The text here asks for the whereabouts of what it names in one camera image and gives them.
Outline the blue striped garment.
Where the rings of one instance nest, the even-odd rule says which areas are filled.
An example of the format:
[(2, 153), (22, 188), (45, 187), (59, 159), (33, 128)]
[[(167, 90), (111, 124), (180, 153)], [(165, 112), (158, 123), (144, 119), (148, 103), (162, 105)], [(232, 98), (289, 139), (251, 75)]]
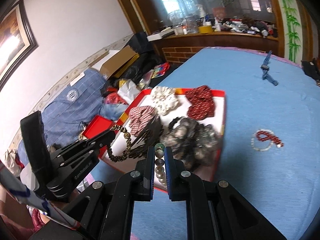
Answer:
[(81, 125), (98, 115), (103, 104), (100, 90), (105, 82), (97, 70), (87, 69), (84, 77), (48, 104), (41, 112), (47, 146), (66, 146), (78, 140)]

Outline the red polka dot scrunchie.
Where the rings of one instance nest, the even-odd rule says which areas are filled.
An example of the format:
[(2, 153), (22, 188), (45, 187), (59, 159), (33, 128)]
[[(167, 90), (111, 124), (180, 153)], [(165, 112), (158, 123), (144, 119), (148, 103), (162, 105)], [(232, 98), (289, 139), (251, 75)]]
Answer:
[(191, 104), (187, 111), (189, 118), (199, 121), (214, 117), (215, 103), (208, 86), (193, 88), (185, 93), (185, 97)]

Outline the red white striped scrunchie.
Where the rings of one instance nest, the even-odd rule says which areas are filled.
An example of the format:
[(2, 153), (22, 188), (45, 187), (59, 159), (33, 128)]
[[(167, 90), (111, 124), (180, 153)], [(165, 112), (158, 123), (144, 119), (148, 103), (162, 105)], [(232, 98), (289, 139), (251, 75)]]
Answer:
[(138, 137), (149, 121), (157, 115), (157, 110), (152, 106), (133, 107), (129, 111), (129, 127), (131, 134)]

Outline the framed wall picture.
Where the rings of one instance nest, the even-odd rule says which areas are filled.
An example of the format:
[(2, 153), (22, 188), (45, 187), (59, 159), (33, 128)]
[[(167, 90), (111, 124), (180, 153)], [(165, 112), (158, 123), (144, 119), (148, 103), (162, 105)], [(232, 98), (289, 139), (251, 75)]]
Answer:
[(24, 0), (19, 0), (1, 22), (1, 88), (37, 47)]

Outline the open cardboard box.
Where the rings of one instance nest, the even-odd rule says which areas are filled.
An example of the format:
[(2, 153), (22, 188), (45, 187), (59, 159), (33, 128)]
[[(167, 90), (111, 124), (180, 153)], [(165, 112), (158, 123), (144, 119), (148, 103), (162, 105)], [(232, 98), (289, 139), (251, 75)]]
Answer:
[(116, 74), (135, 56), (139, 56), (130, 46), (125, 46), (121, 50), (109, 50), (105, 54), (94, 60), (89, 67), (97, 70), (105, 77), (111, 77)]

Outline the blue bed cover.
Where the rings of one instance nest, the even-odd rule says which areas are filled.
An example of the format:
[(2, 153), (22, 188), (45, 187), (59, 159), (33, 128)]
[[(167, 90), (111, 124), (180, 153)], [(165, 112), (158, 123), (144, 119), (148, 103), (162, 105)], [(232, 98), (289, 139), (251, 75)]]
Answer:
[(263, 55), (204, 48), (162, 81), (226, 93), (223, 150), (214, 179), (231, 183), (287, 239), (319, 218), (319, 87), (294, 65)]

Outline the black bag on bed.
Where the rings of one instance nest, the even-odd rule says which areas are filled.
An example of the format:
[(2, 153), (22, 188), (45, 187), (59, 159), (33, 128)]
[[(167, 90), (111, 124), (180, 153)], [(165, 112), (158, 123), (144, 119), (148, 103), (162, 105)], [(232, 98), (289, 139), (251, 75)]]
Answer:
[(302, 68), (305, 75), (319, 82), (320, 73), (315, 58), (313, 58), (312, 61), (302, 61)]

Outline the wooden cluttered sideboard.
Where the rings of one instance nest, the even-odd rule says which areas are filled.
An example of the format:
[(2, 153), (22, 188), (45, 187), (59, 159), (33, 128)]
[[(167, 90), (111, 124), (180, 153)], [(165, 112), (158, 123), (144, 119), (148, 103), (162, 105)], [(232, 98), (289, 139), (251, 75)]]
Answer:
[(208, 34), (187, 34), (168, 36), (151, 42), (155, 52), (169, 63), (183, 64), (189, 58), (206, 47), (236, 47), (257, 51), (273, 51), (274, 55), (284, 56), (283, 44), (277, 38), (262, 38), (229, 32), (212, 32)]

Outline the white cherry print scrunchie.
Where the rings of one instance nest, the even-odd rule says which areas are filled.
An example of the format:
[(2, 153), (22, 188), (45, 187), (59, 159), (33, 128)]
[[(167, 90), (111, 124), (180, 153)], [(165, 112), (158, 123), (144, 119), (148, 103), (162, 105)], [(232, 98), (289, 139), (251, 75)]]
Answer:
[(175, 88), (165, 86), (156, 86), (151, 90), (152, 106), (155, 107), (158, 115), (167, 115), (179, 105), (175, 92)]

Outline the small red box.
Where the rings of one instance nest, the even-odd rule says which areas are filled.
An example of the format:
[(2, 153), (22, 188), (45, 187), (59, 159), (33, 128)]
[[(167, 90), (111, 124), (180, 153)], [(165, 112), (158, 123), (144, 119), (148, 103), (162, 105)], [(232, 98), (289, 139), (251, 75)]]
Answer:
[(89, 123), (89, 125), (85, 128), (82, 135), (87, 139), (91, 139), (96, 135), (102, 133), (103, 131), (109, 129), (113, 124), (114, 122), (112, 120), (96, 115)]

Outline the yellow tape roll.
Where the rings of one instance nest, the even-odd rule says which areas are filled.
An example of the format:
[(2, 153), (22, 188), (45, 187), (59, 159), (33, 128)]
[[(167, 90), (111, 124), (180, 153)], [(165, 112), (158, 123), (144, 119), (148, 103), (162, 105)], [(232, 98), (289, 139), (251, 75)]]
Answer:
[(213, 32), (213, 28), (211, 25), (203, 25), (199, 27), (200, 34), (209, 34)]

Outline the red rimmed white tray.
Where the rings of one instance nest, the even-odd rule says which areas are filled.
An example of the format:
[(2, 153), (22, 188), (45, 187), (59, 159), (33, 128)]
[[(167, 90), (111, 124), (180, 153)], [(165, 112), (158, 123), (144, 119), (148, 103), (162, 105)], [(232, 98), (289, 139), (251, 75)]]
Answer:
[(126, 173), (135, 167), (137, 161), (146, 158), (149, 146), (161, 143), (170, 147), (175, 159), (184, 163), (184, 168), (201, 179), (212, 181), (221, 153), (221, 144), (225, 124), (225, 92), (211, 90), (214, 115), (201, 114), (201, 120), (195, 120), (190, 113), (195, 109), (192, 103), (192, 89), (176, 88), (169, 94), (174, 103), (169, 108), (156, 108), (155, 91), (141, 91), (121, 115), (117, 124), (131, 134), (131, 152), (127, 159), (116, 161), (127, 150), (127, 139), (117, 133), (111, 143), (109, 155), (103, 150), (102, 161), (117, 170)]

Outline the grey black floral scrunchie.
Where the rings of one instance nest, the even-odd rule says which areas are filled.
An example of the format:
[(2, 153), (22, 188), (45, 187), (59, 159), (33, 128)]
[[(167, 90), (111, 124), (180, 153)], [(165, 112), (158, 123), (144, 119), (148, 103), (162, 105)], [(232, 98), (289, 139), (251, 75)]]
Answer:
[(167, 133), (160, 136), (159, 142), (171, 148), (173, 157), (182, 161), (186, 170), (193, 171), (215, 163), (222, 136), (211, 124), (178, 117), (170, 122)]

